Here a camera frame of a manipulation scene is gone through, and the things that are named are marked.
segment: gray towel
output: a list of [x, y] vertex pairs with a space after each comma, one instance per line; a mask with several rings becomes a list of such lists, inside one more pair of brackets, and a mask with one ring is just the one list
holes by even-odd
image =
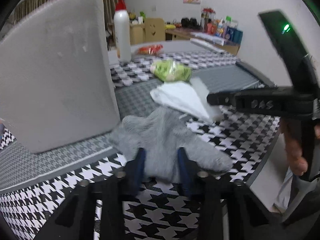
[[110, 135], [110, 143], [133, 160], [139, 147], [147, 152], [144, 174], [180, 182], [177, 150], [185, 147], [188, 158], [206, 170], [218, 172], [232, 168], [230, 157], [206, 143], [179, 120], [180, 112], [159, 107], [148, 117], [126, 116]]

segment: white container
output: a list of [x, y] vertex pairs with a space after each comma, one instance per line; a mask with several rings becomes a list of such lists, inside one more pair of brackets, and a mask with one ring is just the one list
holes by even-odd
[[131, 61], [130, 19], [123, 0], [116, 5], [114, 16], [117, 55], [121, 62]]

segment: green plastic bag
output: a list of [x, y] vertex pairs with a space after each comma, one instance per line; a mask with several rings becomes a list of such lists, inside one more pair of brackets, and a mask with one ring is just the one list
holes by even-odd
[[190, 68], [171, 59], [154, 61], [150, 71], [164, 82], [189, 81], [192, 73]]

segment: red plastic wrapper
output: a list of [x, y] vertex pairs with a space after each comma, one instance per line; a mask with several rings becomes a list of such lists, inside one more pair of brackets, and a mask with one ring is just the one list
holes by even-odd
[[163, 48], [161, 44], [149, 45], [138, 49], [137, 54], [156, 55]]

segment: red lid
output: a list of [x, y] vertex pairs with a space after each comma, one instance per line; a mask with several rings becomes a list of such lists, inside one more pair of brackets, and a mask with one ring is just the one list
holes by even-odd
[[125, 6], [125, 3], [123, 0], [118, 0], [118, 3], [116, 4], [116, 11], [120, 10], [126, 10], [127, 7]]

